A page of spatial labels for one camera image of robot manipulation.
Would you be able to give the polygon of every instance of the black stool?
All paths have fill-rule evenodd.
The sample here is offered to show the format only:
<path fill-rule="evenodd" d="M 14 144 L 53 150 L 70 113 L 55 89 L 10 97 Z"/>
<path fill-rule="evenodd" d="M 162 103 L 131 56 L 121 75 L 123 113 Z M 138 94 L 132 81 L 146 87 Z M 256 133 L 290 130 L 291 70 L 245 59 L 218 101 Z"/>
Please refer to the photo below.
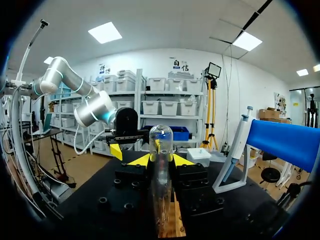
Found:
<path fill-rule="evenodd" d="M 276 156 L 267 152 L 264 152 L 262 155 L 263 161 L 270 161 L 275 159 L 277 159 Z M 267 167 L 263 169 L 261 172 L 262 181 L 260 182 L 260 184 L 262 184 L 263 182 L 267 182 L 267 185 L 263 189 L 266 190 L 269 184 L 274 184 L 278 182 L 280 179 L 280 175 L 281 175 L 280 172 L 273 167 Z"/>

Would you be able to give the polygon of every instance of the cable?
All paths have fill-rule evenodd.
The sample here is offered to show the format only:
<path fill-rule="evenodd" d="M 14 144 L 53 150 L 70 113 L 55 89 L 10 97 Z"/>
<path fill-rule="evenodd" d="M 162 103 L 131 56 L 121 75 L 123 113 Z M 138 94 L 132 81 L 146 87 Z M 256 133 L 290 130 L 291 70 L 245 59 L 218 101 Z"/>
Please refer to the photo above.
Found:
<path fill-rule="evenodd" d="M 20 188 L 17 180 L 15 179 L 15 177 L 14 177 L 14 175 L 13 175 L 13 173 L 12 173 L 12 171 L 11 171 L 9 165 L 8 165 L 8 162 L 5 161 L 5 163 L 6 163 L 6 166 L 7 166 L 8 170 L 9 170 L 9 172 L 10 172 L 10 174 L 11 174 L 11 176 L 12 176 L 14 182 L 15 182 L 15 185 L 17 186 L 17 188 L 18 188 L 18 189 L 20 190 L 20 192 L 24 195 L 24 197 L 46 218 L 47 216 L 40 210 L 40 208 L 37 206 L 37 204 L 36 204 L 36 203 L 33 203 L 33 202 L 29 199 L 29 197 L 25 194 L 25 192 L 22 191 L 22 189 Z"/>
<path fill-rule="evenodd" d="M 76 148 L 76 138 L 77 138 L 79 126 L 80 125 L 78 124 L 78 127 L 76 128 L 75 135 L 73 138 L 73 149 L 77 155 L 83 154 L 87 150 L 87 148 L 94 142 L 94 140 L 96 140 L 98 137 L 100 137 L 102 134 L 105 133 L 105 130 L 102 130 L 101 132 L 99 132 L 94 138 L 91 139 L 91 141 L 84 147 L 84 149 L 82 151 L 78 152 L 77 148 Z"/>

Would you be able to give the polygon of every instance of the blue panel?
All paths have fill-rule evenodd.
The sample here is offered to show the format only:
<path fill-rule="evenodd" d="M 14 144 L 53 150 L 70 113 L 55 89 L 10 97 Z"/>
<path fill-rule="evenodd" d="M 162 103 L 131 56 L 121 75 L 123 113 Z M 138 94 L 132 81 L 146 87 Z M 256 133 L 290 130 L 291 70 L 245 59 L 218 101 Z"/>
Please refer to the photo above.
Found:
<path fill-rule="evenodd" d="M 310 173 L 318 154 L 320 129 L 253 120 L 247 143 Z"/>

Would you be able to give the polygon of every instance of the white robotic arm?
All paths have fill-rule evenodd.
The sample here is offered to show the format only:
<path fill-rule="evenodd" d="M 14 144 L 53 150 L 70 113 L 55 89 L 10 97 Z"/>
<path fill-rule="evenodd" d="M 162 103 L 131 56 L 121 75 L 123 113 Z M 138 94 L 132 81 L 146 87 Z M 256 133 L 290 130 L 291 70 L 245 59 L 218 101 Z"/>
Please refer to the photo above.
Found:
<path fill-rule="evenodd" d="M 42 79 L 34 83 L 33 90 L 37 95 L 55 93 L 63 82 L 73 91 L 86 97 L 84 103 L 74 110 L 74 117 L 82 127 L 88 127 L 97 120 L 112 126 L 116 109 L 109 95 L 99 91 L 76 74 L 62 57 L 55 57 Z"/>

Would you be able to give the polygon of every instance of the white cable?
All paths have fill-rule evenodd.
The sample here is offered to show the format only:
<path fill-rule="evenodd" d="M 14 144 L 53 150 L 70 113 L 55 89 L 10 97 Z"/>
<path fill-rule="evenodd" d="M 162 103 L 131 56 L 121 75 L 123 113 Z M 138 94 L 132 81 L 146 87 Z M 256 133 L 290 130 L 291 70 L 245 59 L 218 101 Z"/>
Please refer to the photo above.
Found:
<path fill-rule="evenodd" d="M 98 137 L 100 137 L 103 133 L 105 133 L 105 130 L 102 130 L 101 132 L 99 132 L 94 138 L 91 139 L 91 141 L 87 144 L 87 146 L 84 147 L 84 149 L 82 151 L 77 151 L 77 147 L 76 147 L 76 138 L 77 138 L 77 134 L 78 134 L 78 130 L 79 130 L 79 124 L 78 127 L 75 130 L 75 135 L 74 135 L 74 139 L 73 139 L 73 149 L 75 151 L 76 154 L 81 155 L 83 154 L 87 148 L 94 142 L 94 140 L 96 140 Z"/>
<path fill-rule="evenodd" d="M 62 181 L 59 181 L 57 179 L 54 179 L 53 177 L 51 177 L 50 175 L 48 175 L 45 171 L 42 170 L 41 166 L 38 164 L 38 162 L 36 161 L 36 159 L 29 153 L 29 152 L 26 152 L 27 154 L 29 154 L 29 156 L 31 158 L 33 158 L 33 160 L 36 162 L 36 165 L 38 166 L 38 169 L 41 170 L 41 172 L 43 172 L 48 178 L 50 178 L 51 180 L 57 182 L 58 184 L 63 184 L 63 185 L 66 185 L 67 187 L 69 187 L 66 183 L 62 182 Z"/>
<path fill-rule="evenodd" d="M 40 208 L 37 206 L 37 204 L 33 203 L 33 202 L 29 199 L 29 197 L 25 194 L 25 192 L 22 191 L 22 189 L 20 188 L 19 184 L 17 183 L 17 180 L 15 179 L 13 173 L 11 172 L 11 169 L 10 169 L 8 163 L 7 163 L 7 162 L 5 162 L 5 163 L 6 163 L 6 167 L 8 168 L 8 170 L 9 170 L 9 172 L 10 172 L 10 174 L 11 174 L 11 176 L 12 176 L 14 182 L 15 182 L 15 185 L 16 185 L 17 188 L 20 190 L 20 192 L 24 195 L 24 197 L 25 197 L 40 213 L 42 213 L 42 215 L 43 215 L 44 217 L 46 217 L 46 215 L 40 210 Z"/>

